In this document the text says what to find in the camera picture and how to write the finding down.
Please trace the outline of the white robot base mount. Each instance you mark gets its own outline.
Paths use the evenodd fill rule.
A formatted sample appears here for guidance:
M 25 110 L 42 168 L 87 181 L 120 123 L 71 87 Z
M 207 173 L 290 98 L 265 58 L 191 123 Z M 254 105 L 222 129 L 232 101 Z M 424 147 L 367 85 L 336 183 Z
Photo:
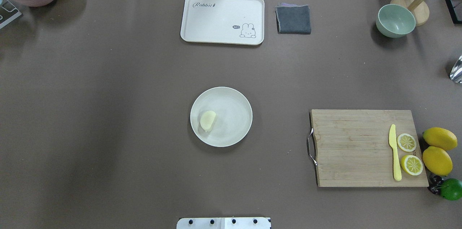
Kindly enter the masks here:
M 192 217 L 181 218 L 177 229 L 271 229 L 271 218 L 250 217 Z

